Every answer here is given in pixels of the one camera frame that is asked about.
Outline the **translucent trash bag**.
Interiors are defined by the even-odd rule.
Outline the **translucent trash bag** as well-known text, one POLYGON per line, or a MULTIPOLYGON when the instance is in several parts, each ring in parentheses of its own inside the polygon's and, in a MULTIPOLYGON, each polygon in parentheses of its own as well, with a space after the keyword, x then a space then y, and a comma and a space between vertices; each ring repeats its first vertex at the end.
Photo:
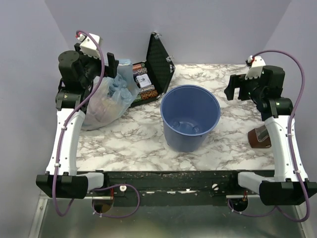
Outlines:
POLYGON ((115 78, 104 77, 90 98, 83 130, 95 130, 120 118, 137 98, 140 88, 133 78, 133 64, 120 59, 115 78))

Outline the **blue plastic trash bin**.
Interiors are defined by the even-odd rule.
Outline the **blue plastic trash bin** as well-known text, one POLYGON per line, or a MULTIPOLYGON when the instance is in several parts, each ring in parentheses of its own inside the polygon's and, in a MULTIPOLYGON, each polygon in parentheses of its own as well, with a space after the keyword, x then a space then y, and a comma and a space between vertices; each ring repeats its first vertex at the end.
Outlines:
POLYGON ((167 144, 178 152, 197 150, 220 119, 220 105, 207 89, 181 85, 169 90, 160 105, 167 144))

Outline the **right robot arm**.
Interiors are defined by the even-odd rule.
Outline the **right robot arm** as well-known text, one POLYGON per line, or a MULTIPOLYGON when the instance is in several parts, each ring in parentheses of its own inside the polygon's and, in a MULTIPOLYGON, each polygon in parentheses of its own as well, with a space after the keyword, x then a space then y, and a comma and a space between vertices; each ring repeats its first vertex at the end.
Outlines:
POLYGON ((260 196, 264 205, 300 205, 304 194, 317 192, 316 182, 310 182, 302 166, 295 136, 295 121, 290 118, 292 101, 281 96, 285 72, 278 66, 250 68, 247 74, 231 75, 224 90, 228 100, 252 100, 261 113, 268 131, 274 157, 274 177, 265 178, 254 172, 239 172, 228 181, 228 189, 239 194, 248 189, 260 196))

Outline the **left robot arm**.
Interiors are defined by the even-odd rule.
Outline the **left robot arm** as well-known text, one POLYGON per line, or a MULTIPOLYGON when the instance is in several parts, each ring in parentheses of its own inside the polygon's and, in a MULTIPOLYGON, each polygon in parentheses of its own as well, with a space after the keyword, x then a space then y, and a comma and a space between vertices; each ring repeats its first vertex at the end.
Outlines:
POLYGON ((108 53, 105 65, 99 45, 88 50, 77 43, 74 48, 58 56, 61 79, 55 97, 55 141, 45 173, 36 177, 37 187, 50 198, 83 199, 91 190, 104 196, 110 189, 102 172, 77 174, 76 153, 89 100, 101 84, 95 85, 94 79, 115 78, 119 62, 108 53))

